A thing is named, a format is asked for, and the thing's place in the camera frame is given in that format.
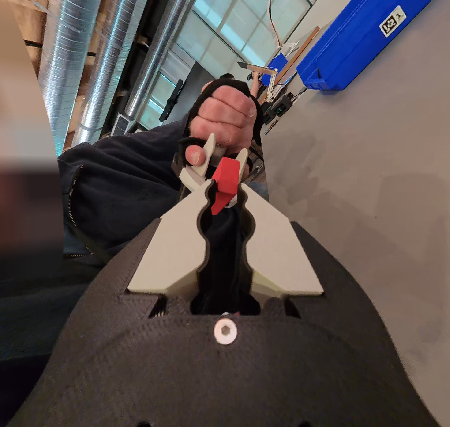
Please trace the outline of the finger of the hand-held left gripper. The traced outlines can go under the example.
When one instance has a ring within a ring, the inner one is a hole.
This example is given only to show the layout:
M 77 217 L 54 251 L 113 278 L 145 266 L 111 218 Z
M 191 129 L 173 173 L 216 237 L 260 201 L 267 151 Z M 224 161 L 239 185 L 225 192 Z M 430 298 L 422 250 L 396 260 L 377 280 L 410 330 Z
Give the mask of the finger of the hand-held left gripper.
M 244 171 L 247 165 L 247 160 L 248 160 L 248 149 L 243 148 L 242 150 L 240 150 L 240 152 L 237 154 L 236 161 L 239 162 L 239 179 L 238 179 L 238 183 L 241 183 L 243 175 L 244 175 Z
M 184 161 L 186 147 L 197 140 L 197 138 L 186 137 L 179 143 L 179 179 L 181 181 L 179 197 L 187 197 L 198 189 L 206 181 L 207 174 L 214 172 L 213 169 L 218 165 L 218 145 L 214 133 L 210 134 L 202 147 L 205 152 L 205 161 L 202 165 L 192 166 Z

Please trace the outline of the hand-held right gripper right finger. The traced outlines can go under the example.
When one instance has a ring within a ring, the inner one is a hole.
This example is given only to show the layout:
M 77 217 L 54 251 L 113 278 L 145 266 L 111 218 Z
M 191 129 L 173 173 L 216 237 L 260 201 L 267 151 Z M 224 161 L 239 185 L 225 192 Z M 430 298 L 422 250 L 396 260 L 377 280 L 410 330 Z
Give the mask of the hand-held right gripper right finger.
M 323 286 L 289 219 L 247 184 L 238 205 L 245 233 L 239 282 L 254 298 L 320 296 Z

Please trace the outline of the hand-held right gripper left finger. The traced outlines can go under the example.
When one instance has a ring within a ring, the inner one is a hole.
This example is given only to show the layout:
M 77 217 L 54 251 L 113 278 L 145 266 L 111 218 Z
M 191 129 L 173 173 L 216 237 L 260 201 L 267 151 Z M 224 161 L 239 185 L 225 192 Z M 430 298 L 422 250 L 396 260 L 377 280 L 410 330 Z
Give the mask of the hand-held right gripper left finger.
M 160 219 L 138 264 L 128 290 L 138 294 L 194 298 L 199 292 L 197 271 L 206 258 L 206 239 L 199 217 L 210 205 L 205 182 Z

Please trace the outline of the red toy block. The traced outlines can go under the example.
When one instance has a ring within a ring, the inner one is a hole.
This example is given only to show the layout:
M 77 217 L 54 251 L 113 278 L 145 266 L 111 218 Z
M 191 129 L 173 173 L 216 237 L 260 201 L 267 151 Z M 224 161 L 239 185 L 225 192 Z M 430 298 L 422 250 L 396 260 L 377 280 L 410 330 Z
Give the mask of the red toy block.
M 236 196 L 240 182 L 240 162 L 223 157 L 212 175 L 216 183 L 215 201 L 211 206 L 211 214 L 217 215 Z

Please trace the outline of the person's left forearm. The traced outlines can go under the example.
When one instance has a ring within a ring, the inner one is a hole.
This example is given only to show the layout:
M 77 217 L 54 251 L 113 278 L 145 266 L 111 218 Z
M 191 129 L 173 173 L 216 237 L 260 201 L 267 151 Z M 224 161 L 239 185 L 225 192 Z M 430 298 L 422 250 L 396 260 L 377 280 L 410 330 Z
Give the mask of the person's left forearm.
M 59 156 L 65 257 L 92 253 L 69 225 L 113 256 L 175 205 L 181 182 L 172 160 L 187 119 L 81 143 Z

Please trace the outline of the person's left hand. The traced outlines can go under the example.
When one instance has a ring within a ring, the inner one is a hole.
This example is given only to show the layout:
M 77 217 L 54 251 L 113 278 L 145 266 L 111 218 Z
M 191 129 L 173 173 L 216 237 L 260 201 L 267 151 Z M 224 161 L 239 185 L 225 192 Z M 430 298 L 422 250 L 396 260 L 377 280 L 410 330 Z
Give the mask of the person's left hand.
M 206 141 L 215 134 L 216 143 L 225 150 L 225 156 L 234 158 L 243 149 L 249 149 L 252 141 L 261 146 L 262 110 L 256 98 L 259 81 L 254 77 L 250 96 L 239 89 L 223 85 L 204 98 L 197 114 L 188 120 L 183 137 L 197 141 L 186 141 L 184 153 L 192 166 L 205 161 L 205 151 L 200 140 Z

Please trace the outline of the black device with display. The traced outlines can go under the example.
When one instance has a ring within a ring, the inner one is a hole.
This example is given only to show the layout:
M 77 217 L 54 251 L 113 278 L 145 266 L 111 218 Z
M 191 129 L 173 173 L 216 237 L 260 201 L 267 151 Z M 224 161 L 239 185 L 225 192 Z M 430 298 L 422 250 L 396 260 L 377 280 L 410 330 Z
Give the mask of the black device with display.
M 270 124 L 276 117 L 283 116 L 291 107 L 297 96 L 291 92 L 280 96 L 277 100 L 271 103 L 266 103 L 263 110 L 263 123 Z

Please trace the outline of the blue plastic bin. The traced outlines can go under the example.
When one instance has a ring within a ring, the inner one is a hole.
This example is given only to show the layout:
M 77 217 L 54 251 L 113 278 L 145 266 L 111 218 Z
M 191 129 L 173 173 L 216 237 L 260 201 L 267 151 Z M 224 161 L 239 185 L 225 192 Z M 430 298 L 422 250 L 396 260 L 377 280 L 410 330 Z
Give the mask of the blue plastic bin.
M 278 73 L 280 73 L 288 64 L 288 59 L 287 57 L 282 53 L 279 52 L 268 64 L 268 68 L 269 69 L 277 69 Z M 262 85 L 264 86 L 268 86 L 269 82 L 270 82 L 270 78 L 272 75 L 270 74 L 263 74 L 262 77 L 260 78 L 260 81 L 262 83 Z
M 310 90 L 343 91 L 432 0 L 350 0 L 296 71 Z

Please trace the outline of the long wooden table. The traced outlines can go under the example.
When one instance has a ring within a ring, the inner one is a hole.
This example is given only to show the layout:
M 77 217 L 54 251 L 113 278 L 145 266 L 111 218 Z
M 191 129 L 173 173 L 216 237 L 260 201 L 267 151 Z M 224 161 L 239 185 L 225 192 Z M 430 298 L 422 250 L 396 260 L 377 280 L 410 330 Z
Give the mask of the long wooden table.
M 292 78 L 295 75 L 296 66 L 301 61 L 302 57 L 312 47 L 311 44 L 314 43 L 315 38 L 320 30 L 321 28 L 319 26 L 316 26 L 313 30 L 310 31 L 308 35 L 305 35 L 300 39 L 299 47 L 287 58 L 288 62 L 275 77 L 274 80 L 275 93 L 281 90 L 282 86 L 286 85 L 290 80 L 290 78 Z

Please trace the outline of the person's dark clothing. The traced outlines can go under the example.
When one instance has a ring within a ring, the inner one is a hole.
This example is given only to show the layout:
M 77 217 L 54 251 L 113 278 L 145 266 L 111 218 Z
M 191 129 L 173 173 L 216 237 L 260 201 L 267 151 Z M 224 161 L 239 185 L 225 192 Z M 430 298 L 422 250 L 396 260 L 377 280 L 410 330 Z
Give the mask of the person's dark clothing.
M 84 255 L 30 276 L 10 277 L 1 270 L 2 418 L 26 399 L 71 311 L 106 263 Z

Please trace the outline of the silver ventilation duct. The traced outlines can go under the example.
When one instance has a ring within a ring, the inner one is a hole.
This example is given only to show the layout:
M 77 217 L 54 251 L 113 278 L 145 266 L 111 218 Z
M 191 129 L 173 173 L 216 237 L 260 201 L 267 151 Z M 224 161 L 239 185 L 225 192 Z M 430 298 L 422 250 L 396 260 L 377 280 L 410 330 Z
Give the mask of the silver ventilation duct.
M 168 0 L 139 71 L 125 113 L 131 126 L 175 38 L 191 0 Z M 62 154 L 75 109 L 101 0 L 49 0 L 38 83 L 57 156 Z M 147 0 L 109 0 L 72 145 L 94 143 L 104 126 Z

